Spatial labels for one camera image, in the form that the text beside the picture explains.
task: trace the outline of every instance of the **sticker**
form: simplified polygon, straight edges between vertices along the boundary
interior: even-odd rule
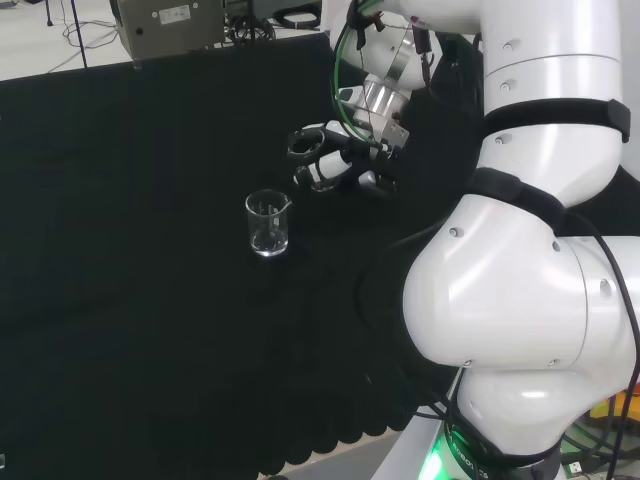
[[[191,12],[189,11],[189,5],[182,5],[175,8],[167,8],[166,10],[160,10],[160,24],[167,25],[169,23],[181,22],[182,20],[189,20],[191,18]]]

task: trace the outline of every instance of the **glass beaker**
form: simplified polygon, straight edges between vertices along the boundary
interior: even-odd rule
[[[289,245],[288,210],[291,200],[275,190],[260,190],[247,197],[249,243],[262,257],[275,257]]]

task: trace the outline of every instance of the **black cloth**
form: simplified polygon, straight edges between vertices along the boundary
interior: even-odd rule
[[[332,118],[331,67],[317,35],[0,84],[0,475],[254,479],[402,429],[408,382],[446,390],[398,308],[421,245],[371,270],[366,325],[353,282],[455,205],[477,125],[416,92],[394,199],[300,194],[287,134]],[[264,187],[294,197],[273,261]]]

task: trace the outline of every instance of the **yellow object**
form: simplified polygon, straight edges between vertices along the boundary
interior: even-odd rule
[[[615,417],[620,417],[622,415],[622,405],[624,404],[626,393],[620,392],[616,395],[616,406],[613,410],[613,415]],[[600,420],[606,419],[609,414],[609,400],[605,400],[602,403],[599,403],[595,407],[591,409],[591,413],[589,417],[592,420]],[[634,392],[633,398],[631,399],[631,406],[629,407],[629,420],[634,420],[640,423],[640,395]]]

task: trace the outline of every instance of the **metal equipment box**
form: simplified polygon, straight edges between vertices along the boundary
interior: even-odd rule
[[[221,0],[111,0],[111,8],[122,45],[134,61],[224,41]]]

